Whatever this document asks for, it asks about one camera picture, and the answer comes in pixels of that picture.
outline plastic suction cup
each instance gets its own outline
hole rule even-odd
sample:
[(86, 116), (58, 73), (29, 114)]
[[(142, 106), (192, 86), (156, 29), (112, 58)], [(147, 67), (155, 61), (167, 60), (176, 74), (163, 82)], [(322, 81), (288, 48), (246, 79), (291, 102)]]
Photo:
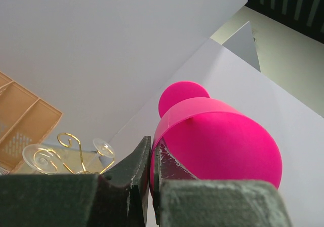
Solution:
[(31, 144), (24, 148), (22, 156), (34, 170), (44, 174), (57, 174), (62, 171), (63, 162), (60, 155), (50, 147)]
[(113, 148), (104, 140), (100, 138), (93, 139), (93, 145), (98, 150), (98, 153), (106, 156), (108, 158), (114, 158), (115, 157), (115, 151)]

